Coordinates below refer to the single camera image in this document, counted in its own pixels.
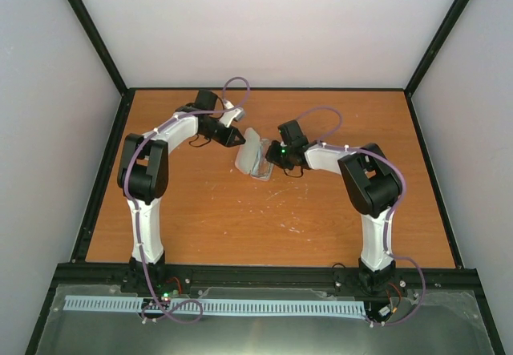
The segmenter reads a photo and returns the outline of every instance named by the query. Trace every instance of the red wire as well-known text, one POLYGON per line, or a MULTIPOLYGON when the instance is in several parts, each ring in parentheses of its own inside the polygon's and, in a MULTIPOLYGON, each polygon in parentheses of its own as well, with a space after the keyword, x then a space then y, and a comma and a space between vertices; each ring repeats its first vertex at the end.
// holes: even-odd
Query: red wire
POLYGON ((175 281, 178 284, 178 294, 181 295, 182 294, 182 285, 180 284, 180 281, 178 280, 177 277, 175 277, 175 276, 172 277, 171 279, 166 281, 166 283, 172 283, 173 281, 175 281))
POLYGON ((401 291, 399 291, 399 288, 397 287, 397 285, 395 285, 394 283, 389 283, 388 285, 391 285, 397 291, 397 293, 399 295, 399 302, 400 302, 402 300, 402 294, 401 294, 401 291))

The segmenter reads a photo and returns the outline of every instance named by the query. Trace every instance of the orange wooden surface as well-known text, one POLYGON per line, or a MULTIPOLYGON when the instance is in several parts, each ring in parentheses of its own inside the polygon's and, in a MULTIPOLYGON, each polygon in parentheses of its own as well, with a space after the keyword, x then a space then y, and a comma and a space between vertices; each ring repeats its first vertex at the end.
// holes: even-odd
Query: orange wooden surface
MULTIPOLYGON (((229 91, 227 98, 237 103, 243 94, 229 91)), ((137 91, 124 134, 151 130, 195 97, 196 91, 137 91)), ((343 127, 328 143, 375 142, 406 177, 408 195, 394 217, 394 252, 412 256, 422 267, 453 268, 402 92, 254 91, 244 106, 247 116, 235 125, 242 133, 253 127, 262 138, 279 139, 277 125, 316 105, 336 107, 344 115, 343 127)), ((312 140, 336 122, 333 113, 319 111, 303 118, 301 127, 312 140)), ((293 179, 276 169, 269 182, 261 182, 237 171, 237 149, 182 143, 171 153, 160 206, 168 263, 357 265, 362 223, 339 175, 306 171, 293 179)), ((131 255, 130 212, 115 182, 120 150, 87 261, 127 262, 131 255)))

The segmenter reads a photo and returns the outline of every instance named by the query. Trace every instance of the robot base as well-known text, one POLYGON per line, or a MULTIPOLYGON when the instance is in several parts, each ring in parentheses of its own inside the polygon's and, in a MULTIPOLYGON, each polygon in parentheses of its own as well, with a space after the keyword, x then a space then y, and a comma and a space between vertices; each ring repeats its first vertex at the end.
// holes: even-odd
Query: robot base
POLYGON ((378 271, 372 271, 363 262, 362 259, 358 259, 358 279, 362 290, 369 294, 375 294, 382 290, 383 286, 392 279, 395 272, 395 260, 384 269, 378 271))
MULTIPOLYGON (((147 270, 150 275, 151 283, 154 286, 162 285, 166 281, 166 257, 165 252, 162 253, 160 259, 156 263, 147 264, 147 270)), ((134 257, 128 261, 128 267, 137 280, 146 284, 144 276, 143 263, 137 261, 134 257)))

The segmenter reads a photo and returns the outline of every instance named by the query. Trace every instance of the black bracket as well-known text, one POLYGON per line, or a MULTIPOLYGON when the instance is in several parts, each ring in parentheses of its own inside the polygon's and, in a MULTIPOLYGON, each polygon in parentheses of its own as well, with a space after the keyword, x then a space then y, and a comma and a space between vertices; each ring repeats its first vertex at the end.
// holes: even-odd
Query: black bracket
MULTIPOLYGON (((362 149, 385 158, 381 148, 375 143, 369 143, 362 149)), ((394 205, 401 195, 401 181, 394 170, 374 157, 354 153, 339 159, 338 166, 351 204, 362 215, 378 217, 394 205)))
MULTIPOLYGON (((144 136, 131 133, 125 138, 118 171, 118 186, 123 188, 128 164, 137 147, 143 142, 144 136)), ((149 140, 137 156, 128 180, 128 191, 144 203, 150 204, 154 199, 162 197, 168 188, 168 143, 163 140, 149 140)))
POLYGON ((310 169, 305 151, 312 146, 296 120, 278 126, 283 144, 273 140, 265 153, 265 159, 281 169, 293 170, 294 167, 310 169))
MULTIPOLYGON (((213 111, 219 96, 211 91, 199 90, 194 103, 188 103, 176 109, 177 112, 213 111)), ((226 127, 219 119, 208 114, 198 115, 198 135, 207 140, 214 140, 225 147, 236 147, 246 142, 240 131, 230 125, 226 127)))

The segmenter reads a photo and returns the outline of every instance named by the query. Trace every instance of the metal sheet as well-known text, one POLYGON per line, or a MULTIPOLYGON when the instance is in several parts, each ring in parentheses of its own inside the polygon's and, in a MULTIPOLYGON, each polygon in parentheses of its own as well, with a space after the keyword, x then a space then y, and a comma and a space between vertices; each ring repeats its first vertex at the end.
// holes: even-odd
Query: metal sheet
MULTIPOLYGON (((470 293, 438 292, 425 300, 404 325, 373 329, 364 321, 333 317, 204 317, 195 325, 142 325, 135 313, 62 311, 52 306, 57 311, 49 317, 38 353, 493 353, 470 293)), ((63 297, 56 303, 62 305, 63 297)))

